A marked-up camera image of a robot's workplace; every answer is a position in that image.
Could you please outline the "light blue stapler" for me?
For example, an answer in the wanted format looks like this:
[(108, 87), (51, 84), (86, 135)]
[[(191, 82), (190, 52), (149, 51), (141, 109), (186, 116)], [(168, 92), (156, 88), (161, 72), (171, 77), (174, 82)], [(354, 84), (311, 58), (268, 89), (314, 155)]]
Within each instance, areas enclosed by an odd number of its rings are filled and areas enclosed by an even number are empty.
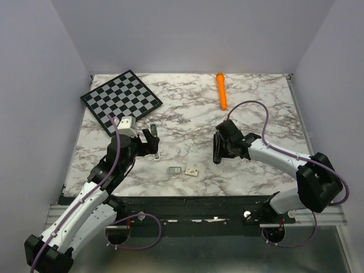
[[(150, 130), (153, 137), (158, 137), (158, 128), (156, 123), (153, 122), (150, 124)], [(159, 160), (160, 160), (160, 151), (158, 149), (157, 153), (154, 155), (154, 161), (159, 161)]]

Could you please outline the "white staples box sleeve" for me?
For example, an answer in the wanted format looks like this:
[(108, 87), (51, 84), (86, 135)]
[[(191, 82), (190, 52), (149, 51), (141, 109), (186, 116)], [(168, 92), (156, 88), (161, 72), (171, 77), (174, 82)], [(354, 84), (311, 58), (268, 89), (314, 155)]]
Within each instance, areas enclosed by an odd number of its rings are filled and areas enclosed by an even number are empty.
[(188, 176), (198, 176), (198, 169), (195, 168), (186, 168), (185, 170), (185, 174)]

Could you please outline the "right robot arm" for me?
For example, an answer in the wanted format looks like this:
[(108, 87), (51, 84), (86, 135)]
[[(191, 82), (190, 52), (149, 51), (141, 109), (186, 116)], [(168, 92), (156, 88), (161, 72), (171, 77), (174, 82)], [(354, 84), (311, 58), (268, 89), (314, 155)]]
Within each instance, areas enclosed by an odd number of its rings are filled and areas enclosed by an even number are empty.
[(322, 212), (343, 190), (344, 185), (333, 173), (327, 156), (316, 153), (309, 158), (298, 154), (289, 156), (266, 145), (257, 134), (243, 135), (231, 120), (216, 127), (213, 136), (213, 163), (223, 158), (241, 158), (270, 165), (294, 178), (297, 188), (271, 195), (259, 209), (260, 217), (276, 222), (290, 210), (309, 209)]

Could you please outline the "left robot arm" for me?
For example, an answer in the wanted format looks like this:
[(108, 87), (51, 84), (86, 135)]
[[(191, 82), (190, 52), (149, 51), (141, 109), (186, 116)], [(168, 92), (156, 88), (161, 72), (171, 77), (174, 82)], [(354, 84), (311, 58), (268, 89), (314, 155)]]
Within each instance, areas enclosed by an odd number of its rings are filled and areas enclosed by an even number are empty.
[(31, 272), (69, 272), (94, 236), (109, 224), (119, 225), (125, 220), (126, 211), (112, 193), (132, 169), (136, 157), (158, 152), (159, 138), (147, 129), (143, 134), (145, 143), (134, 129), (119, 130), (62, 215), (41, 235), (27, 238), (24, 248)]

